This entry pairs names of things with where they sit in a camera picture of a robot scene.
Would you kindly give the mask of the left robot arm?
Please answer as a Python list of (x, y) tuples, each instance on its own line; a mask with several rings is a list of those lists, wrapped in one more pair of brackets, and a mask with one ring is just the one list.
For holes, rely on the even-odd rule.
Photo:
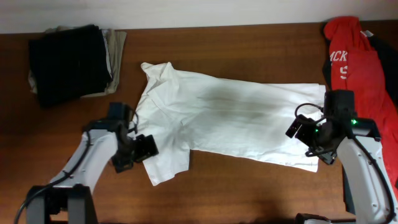
[(66, 211), (67, 223), (97, 223), (92, 194), (106, 164), (111, 162), (120, 173), (159, 153), (153, 136), (138, 134), (137, 126), (130, 127), (137, 117), (127, 104), (110, 103), (104, 118), (84, 128), (65, 167), (49, 184), (29, 190), (14, 221), (25, 211), (27, 223), (52, 223), (52, 215)]

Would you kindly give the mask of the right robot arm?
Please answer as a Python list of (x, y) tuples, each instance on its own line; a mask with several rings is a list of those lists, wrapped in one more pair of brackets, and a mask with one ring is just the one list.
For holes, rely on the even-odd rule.
[(295, 113), (286, 131), (327, 164), (339, 159), (348, 179), (355, 223), (397, 223), (397, 199), (382, 156), (381, 135), (372, 119), (360, 118), (354, 107), (354, 92), (325, 93), (318, 120)]

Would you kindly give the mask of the white t-shirt with robot print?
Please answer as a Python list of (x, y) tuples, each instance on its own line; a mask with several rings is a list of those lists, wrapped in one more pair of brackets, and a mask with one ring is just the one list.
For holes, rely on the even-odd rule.
[(153, 136), (158, 155), (144, 167), (153, 185), (188, 170), (190, 152), (226, 156), (316, 172), (318, 159), (306, 145), (286, 136), (294, 111), (319, 119), (325, 86), (264, 84), (176, 70), (171, 63), (141, 65), (147, 85), (136, 113), (138, 132)]

